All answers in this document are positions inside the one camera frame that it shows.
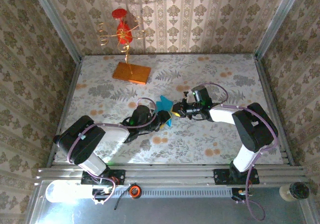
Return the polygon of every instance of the patterned tablecloth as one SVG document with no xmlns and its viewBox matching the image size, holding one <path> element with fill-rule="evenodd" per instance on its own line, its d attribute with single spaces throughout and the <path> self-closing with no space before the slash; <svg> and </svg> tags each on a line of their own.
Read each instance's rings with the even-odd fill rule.
<svg viewBox="0 0 320 224">
<path fill-rule="evenodd" d="M 258 72 L 251 54 L 132 55 L 132 64 L 151 67 L 146 85 L 116 80 L 112 74 L 123 55 L 86 56 L 72 98 L 64 130 L 83 115 L 96 122 L 117 124 L 131 116 L 140 97 L 160 101 L 160 95 L 178 102 L 183 92 L 204 82 L 225 87 L 231 105 L 258 102 L 268 112 Z M 223 92 L 207 86 L 213 102 Z M 173 116 L 172 126 L 138 137 L 131 143 L 106 142 L 95 153 L 109 163 L 228 164 L 242 142 L 234 125 L 194 121 Z M 58 151 L 55 162 L 65 162 Z M 258 163 L 282 164 L 279 148 L 264 154 Z"/>
</svg>

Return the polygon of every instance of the red decoration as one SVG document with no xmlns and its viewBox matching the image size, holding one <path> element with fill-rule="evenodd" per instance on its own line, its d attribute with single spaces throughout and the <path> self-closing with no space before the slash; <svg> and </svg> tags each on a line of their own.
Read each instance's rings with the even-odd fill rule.
<svg viewBox="0 0 320 224">
<path fill-rule="evenodd" d="M 132 42 L 133 37 L 130 31 L 130 27 L 125 23 L 124 18 L 127 15 L 125 9 L 119 8 L 112 12 L 114 19 L 119 19 L 120 23 L 116 28 L 116 34 L 118 35 L 118 41 L 120 44 L 126 45 Z"/>
</svg>

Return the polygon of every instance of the blue object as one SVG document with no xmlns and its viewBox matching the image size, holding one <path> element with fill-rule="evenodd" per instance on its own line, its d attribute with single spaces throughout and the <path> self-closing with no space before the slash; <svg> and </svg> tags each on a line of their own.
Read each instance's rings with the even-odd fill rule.
<svg viewBox="0 0 320 224">
<path fill-rule="evenodd" d="M 157 101 L 157 102 L 155 103 L 157 112 L 158 112 L 158 111 L 162 111 L 162 110 L 163 110 L 163 111 L 171 112 L 171 109 L 172 109 L 172 106 L 174 105 L 174 102 L 171 101 L 171 100 L 169 100 L 169 99 L 167 99 L 167 98 L 166 98 L 165 96 L 163 96 L 163 95 L 160 96 L 160 100 L 161 100 L 161 101 Z M 166 122 L 166 124 L 167 124 L 169 127 L 171 127 L 171 119 L 168 120 L 168 121 Z"/>
</svg>

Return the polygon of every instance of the orange wooden block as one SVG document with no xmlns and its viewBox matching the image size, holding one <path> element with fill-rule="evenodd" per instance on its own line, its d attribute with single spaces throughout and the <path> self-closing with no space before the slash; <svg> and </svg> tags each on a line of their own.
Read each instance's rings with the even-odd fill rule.
<svg viewBox="0 0 320 224">
<path fill-rule="evenodd" d="M 126 64 L 124 62 L 119 62 L 112 77 L 114 79 L 129 81 L 133 83 L 146 84 L 150 72 L 151 67 L 134 64 L 130 64 L 129 66 L 129 64 Z"/>
</svg>

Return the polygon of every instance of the wall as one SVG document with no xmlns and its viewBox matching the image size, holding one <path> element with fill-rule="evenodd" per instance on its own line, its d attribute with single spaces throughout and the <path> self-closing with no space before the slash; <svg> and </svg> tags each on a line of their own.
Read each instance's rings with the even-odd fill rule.
<svg viewBox="0 0 320 224">
<path fill-rule="evenodd" d="M 100 46 L 97 24 L 108 34 L 118 23 L 111 12 L 142 15 L 149 37 L 132 43 L 141 53 L 253 53 L 281 0 L 52 0 L 82 55 L 117 53 L 117 39 Z"/>
<path fill-rule="evenodd" d="M 0 223 L 22 223 L 75 63 L 37 0 L 0 0 Z"/>
<path fill-rule="evenodd" d="M 294 160 L 320 210 L 320 0 L 296 0 L 264 56 Z"/>
</svg>

